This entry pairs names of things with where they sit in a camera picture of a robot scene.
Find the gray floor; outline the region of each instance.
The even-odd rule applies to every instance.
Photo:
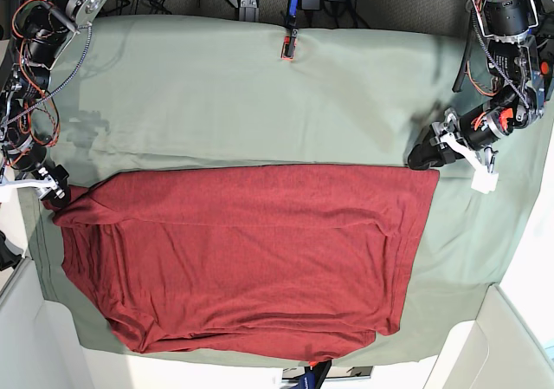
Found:
[[[466,0],[358,0],[358,13],[375,29],[462,37],[466,32],[468,15],[465,4]],[[234,8],[225,0],[167,0],[165,6],[174,14],[235,18]],[[287,0],[261,0],[260,21],[282,24],[280,13],[286,8]],[[149,11],[150,8],[139,6],[138,13]],[[350,28],[352,20],[344,14],[339,24],[341,28]],[[307,26],[302,14],[299,26]],[[336,27],[334,20],[323,11],[315,13],[313,26]]]

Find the orange cable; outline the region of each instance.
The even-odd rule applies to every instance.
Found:
[[[471,81],[471,84],[473,84],[473,87],[475,88],[475,90],[477,90],[479,93],[483,94],[484,96],[488,96],[488,97],[493,97],[494,95],[496,95],[496,93],[498,93],[498,92],[490,93],[490,92],[486,92],[486,91],[482,90],[482,89],[479,87],[479,83],[477,83],[477,82],[473,79],[473,77],[471,76],[471,69],[470,69],[470,67],[469,67],[469,62],[467,62],[466,68],[467,68],[467,77],[468,77],[469,80]]]
[[[30,4],[31,2],[34,2],[34,1],[43,1],[43,2],[46,2],[46,0],[27,0],[25,1],[24,3],[21,4],[21,6],[19,8],[17,8],[16,10],[16,13],[14,14],[13,17],[11,17],[11,30],[12,32],[18,36],[19,38],[23,38],[23,35],[19,33],[19,31],[17,31],[16,29],[16,18],[17,18],[17,14],[24,8],[26,7],[28,4]]]

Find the metal bracket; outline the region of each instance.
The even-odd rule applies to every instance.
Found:
[[[473,173],[473,180],[471,188],[476,191],[488,194],[496,190],[496,184],[499,181],[499,174],[494,172],[494,162],[481,164],[479,156],[476,151],[472,151],[466,146],[459,144],[453,133],[446,133],[441,136],[441,142],[444,142],[450,146],[454,151],[464,156],[464,158],[471,164],[475,172]]]
[[[29,187],[36,188],[39,198],[42,198],[50,190],[57,189],[58,184],[49,175],[45,179],[24,179],[21,181],[7,181],[6,177],[2,177],[2,181],[0,181],[0,203],[9,202],[14,190]]]
[[[260,0],[228,0],[239,10],[239,21],[257,23],[260,17]]]

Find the clamp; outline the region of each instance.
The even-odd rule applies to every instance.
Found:
[[[291,389],[321,389],[330,369],[330,360],[323,363],[310,363],[310,366],[304,368],[304,374],[299,377],[298,385]]]
[[[294,49],[296,48],[296,36],[298,29],[296,28],[296,7],[298,0],[288,0],[287,15],[285,16],[285,28],[289,34],[283,42],[283,49],[280,52],[280,58],[287,61],[292,61],[294,58]]]

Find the electronic cable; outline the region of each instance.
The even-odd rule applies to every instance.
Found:
[[[88,49],[90,48],[90,43],[93,39],[93,25],[91,23],[89,23],[88,25],[80,26],[79,29],[86,29],[87,30],[87,40],[85,41],[85,46],[83,48],[81,58],[77,61],[77,64],[75,65],[74,70],[71,72],[71,74],[68,76],[68,78],[60,86],[58,86],[55,90],[53,90],[49,95],[43,97],[37,103],[27,107],[25,110],[23,110],[21,113],[19,113],[16,117],[8,120],[6,125],[9,125],[10,123],[15,122],[16,120],[18,120],[19,118],[21,118],[25,114],[27,114],[29,112],[32,112],[33,110],[38,108],[40,105],[42,105],[42,104],[46,103],[47,101],[49,101],[50,99],[52,99],[54,96],[56,96],[58,93],[60,93],[60,91],[62,91],[62,89],[64,87],[66,87],[67,84],[71,80],[73,80],[73,78],[77,75],[77,73],[79,72],[79,69],[81,68],[83,62],[85,61],[85,58],[87,57]]]
[[[504,81],[508,83],[508,85],[513,89],[515,94],[521,99],[521,101],[525,106],[525,109],[529,109],[529,103],[527,103],[527,100],[525,99],[523,93],[521,93],[521,91],[516,87],[516,85],[513,84],[513,81],[510,80],[506,72],[494,60],[493,56],[491,55],[488,48],[486,47],[486,44],[483,41],[483,37],[481,36],[477,15],[478,15],[477,11],[473,10],[472,21],[473,21],[473,28],[475,29],[475,36],[477,37],[477,42],[479,43],[481,49],[485,52],[486,58],[488,58],[488,60],[493,65],[493,67],[496,68],[499,74],[504,78]]]

